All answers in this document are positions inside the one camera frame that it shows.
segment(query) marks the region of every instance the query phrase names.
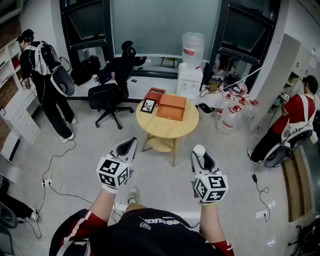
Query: table leg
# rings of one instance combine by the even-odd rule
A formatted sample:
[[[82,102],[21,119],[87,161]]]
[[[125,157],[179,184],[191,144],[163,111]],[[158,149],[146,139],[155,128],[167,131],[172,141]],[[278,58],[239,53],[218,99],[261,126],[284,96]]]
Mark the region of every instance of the table leg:
[[[172,148],[172,167],[176,166],[176,149],[177,149],[177,139],[173,139],[173,148]]]
[[[143,151],[145,150],[145,147],[146,147],[146,145],[147,145],[147,142],[148,142],[149,136],[150,136],[150,134],[149,134],[149,133],[147,133],[147,134],[146,134],[146,137],[145,137],[145,140],[144,140],[144,143],[143,143],[143,147],[142,147],[141,152],[143,152]]]

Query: khaki pants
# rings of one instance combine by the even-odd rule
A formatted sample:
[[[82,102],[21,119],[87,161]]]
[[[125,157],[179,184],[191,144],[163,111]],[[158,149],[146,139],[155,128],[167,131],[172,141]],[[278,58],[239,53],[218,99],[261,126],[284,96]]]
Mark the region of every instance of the khaki pants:
[[[144,208],[146,208],[146,207],[144,207],[143,205],[131,202],[128,204],[127,208],[125,209],[125,212],[129,212],[131,210],[144,209]]]

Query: wristband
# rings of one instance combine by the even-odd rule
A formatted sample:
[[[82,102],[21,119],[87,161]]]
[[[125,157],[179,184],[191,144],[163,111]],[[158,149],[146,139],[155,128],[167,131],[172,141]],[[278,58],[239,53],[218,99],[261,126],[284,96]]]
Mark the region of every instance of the wristband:
[[[104,190],[108,191],[108,192],[111,193],[111,194],[117,194],[117,193],[119,192],[118,189],[113,188],[113,187],[110,187],[110,186],[107,186],[107,185],[105,185],[105,184],[102,185],[102,188],[103,188]]]
[[[216,202],[199,202],[199,205],[201,206],[214,206],[216,205],[217,203]]]

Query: picture frame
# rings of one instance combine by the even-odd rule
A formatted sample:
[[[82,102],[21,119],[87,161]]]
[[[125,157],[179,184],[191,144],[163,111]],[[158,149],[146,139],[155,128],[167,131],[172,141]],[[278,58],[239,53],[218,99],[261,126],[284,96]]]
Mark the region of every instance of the picture frame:
[[[141,111],[151,114],[156,106],[156,101],[154,99],[146,98],[142,104]]]

